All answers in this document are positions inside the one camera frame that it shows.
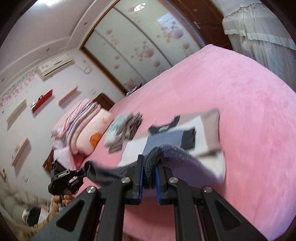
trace wooden door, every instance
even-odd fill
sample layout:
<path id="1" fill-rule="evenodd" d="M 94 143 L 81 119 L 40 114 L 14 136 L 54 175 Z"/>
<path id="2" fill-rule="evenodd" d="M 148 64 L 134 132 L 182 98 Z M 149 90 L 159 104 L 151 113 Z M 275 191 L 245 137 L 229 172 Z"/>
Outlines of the wooden door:
<path id="1" fill-rule="evenodd" d="M 168 0 L 196 28 L 206 44 L 232 50 L 227 35 L 224 34 L 223 15 L 211 0 Z"/>

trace red wall shelf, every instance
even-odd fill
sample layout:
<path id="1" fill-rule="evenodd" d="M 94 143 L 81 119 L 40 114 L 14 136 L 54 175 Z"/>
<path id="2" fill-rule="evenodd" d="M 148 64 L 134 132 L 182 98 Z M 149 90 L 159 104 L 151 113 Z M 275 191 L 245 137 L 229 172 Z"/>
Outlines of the red wall shelf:
<path id="1" fill-rule="evenodd" d="M 52 91 L 50 90 L 45 95 L 43 95 L 36 103 L 31 107 L 32 112 L 34 113 L 45 101 L 49 99 L 50 96 L 52 96 Z"/>

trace screw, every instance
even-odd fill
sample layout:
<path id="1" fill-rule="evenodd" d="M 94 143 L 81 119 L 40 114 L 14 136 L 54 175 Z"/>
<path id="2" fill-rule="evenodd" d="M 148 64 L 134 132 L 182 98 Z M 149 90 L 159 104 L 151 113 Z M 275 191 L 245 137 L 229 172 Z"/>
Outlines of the screw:
<path id="1" fill-rule="evenodd" d="M 95 190 L 96 190 L 96 188 L 95 188 L 94 186 L 89 186 L 89 187 L 86 188 L 86 191 L 87 191 L 88 193 L 94 193 Z"/>
<path id="2" fill-rule="evenodd" d="M 213 191 L 213 188 L 211 188 L 210 186 L 205 186 L 204 187 L 204 192 L 205 193 L 211 193 Z"/>
<path id="3" fill-rule="evenodd" d="M 122 183 L 129 183 L 131 181 L 131 179 L 129 178 L 129 177 L 123 177 L 122 179 L 121 179 L 121 182 Z"/>
<path id="4" fill-rule="evenodd" d="M 170 183 L 177 183 L 179 180 L 176 177 L 170 177 L 170 179 L 168 180 Z"/>

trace wooden headboard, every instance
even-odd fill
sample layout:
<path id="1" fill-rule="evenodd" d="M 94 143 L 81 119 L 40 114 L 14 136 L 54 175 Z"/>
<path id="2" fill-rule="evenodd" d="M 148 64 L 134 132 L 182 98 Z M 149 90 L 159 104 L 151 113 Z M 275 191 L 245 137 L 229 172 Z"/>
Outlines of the wooden headboard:
<path id="1" fill-rule="evenodd" d="M 100 93 L 93 102 L 97 102 L 104 108 L 105 110 L 110 110 L 112 106 L 115 104 L 107 95 L 104 93 Z"/>

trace person's hand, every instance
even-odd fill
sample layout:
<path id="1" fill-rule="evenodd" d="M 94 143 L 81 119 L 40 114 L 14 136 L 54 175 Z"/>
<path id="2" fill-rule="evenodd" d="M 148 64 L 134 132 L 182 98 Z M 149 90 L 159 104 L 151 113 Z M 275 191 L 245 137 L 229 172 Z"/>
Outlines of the person's hand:
<path id="1" fill-rule="evenodd" d="M 66 206 L 72 202 L 72 200 L 74 199 L 72 192 L 70 192 L 69 190 L 66 192 L 66 194 L 64 195 L 64 200 L 63 200 L 63 204 L 65 204 Z M 61 200 L 61 197 L 59 195 L 55 195 L 52 199 L 52 209 L 58 213 L 59 212 L 59 201 Z"/>

